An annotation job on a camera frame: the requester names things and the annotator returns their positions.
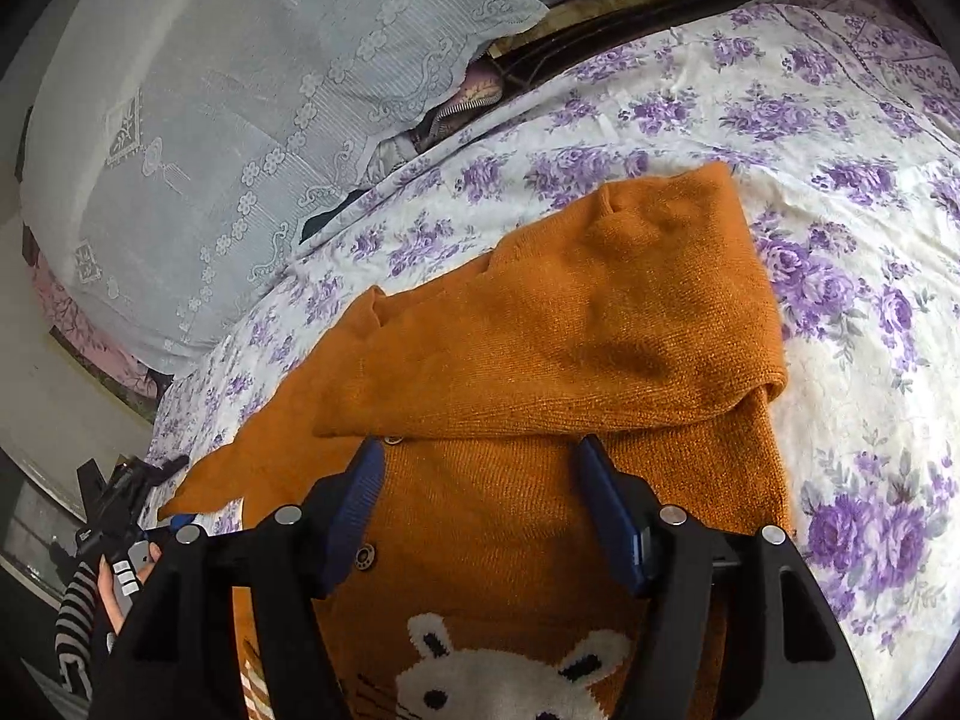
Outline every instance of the human hand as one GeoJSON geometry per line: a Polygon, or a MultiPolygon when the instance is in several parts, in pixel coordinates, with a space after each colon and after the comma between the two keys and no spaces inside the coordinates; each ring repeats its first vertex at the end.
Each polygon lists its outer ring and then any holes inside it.
{"type": "MultiPolygon", "coordinates": [[[[146,565],[136,572],[136,578],[140,580],[141,584],[144,584],[150,577],[154,566],[162,554],[160,546],[151,542],[150,562],[147,562],[146,565]]],[[[113,593],[113,572],[110,570],[110,566],[105,557],[100,558],[100,574],[97,577],[97,589],[100,591],[100,598],[104,602],[104,609],[107,610],[107,619],[109,619],[113,631],[118,634],[120,629],[123,628],[124,615],[120,610],[120,605],[117,603],[116,595],[113,593]]]]}

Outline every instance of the blue gripper pad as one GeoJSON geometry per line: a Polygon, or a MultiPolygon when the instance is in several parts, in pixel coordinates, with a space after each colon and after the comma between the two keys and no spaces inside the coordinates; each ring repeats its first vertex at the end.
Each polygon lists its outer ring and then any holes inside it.
{"type": "Polygon", "coordinates": [[[640,529],[616,489],[614,479],[618,471],[596,437],[586,437],[578,443],[574,463],[580,492],[613,579],[632,596],[640,596],[651,578],[643,571],[644,544],[640,529]]]}
{"type": "Polygon", "coordinates": [[[326,594],[347,579],[353,568],[373,505],[383,487],[384,473],[383,445],[378,440],[365,439],[347,470],[336,478],[340,501],[326,528],[326,560],[320,575],[326,594]]]}

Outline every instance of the orange sweater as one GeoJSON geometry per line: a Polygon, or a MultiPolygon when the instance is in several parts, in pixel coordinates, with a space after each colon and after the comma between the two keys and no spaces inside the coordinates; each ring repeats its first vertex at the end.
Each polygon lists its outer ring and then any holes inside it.
{"type": "Polygon", "coordinates": [[[727,168],[611,183],[421,288],[361,295],[161,515],[242,496],[253,526],[361,437],[403,437],[368,527],[376,564],[316,603],[354,712],[384,714],[372,683],[424,720],[602,718],[642,614],[576,493],[573,442],[596,432],[712,527],[789,527],[767,413],[785,383],[727,168]]]}

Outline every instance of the bed sheet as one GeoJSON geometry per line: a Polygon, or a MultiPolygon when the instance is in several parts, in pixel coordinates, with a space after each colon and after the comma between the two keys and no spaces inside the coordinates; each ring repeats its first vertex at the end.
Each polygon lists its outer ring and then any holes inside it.
{"type": "Polygon", "coordinates": [[[150,457],[232,440],[369,285],[413,288],[605,180],[725,160],[781,306],[791,380],[772,415],[798,543],[893,720],[960,627],[958,137],[957,72],[885,0],[757,0],[617,47],[307,242],[171,387],[150,457]]]}

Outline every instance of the bear eye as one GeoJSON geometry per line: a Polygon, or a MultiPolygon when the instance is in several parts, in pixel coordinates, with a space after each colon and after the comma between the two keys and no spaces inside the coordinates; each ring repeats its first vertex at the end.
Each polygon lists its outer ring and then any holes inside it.
{"type": "Polygon", "coordinates": [[[446,704],[446,693],[443,690],[427,690],[424,693],[424,704],[428,709],[442,709],[446,704]]]}

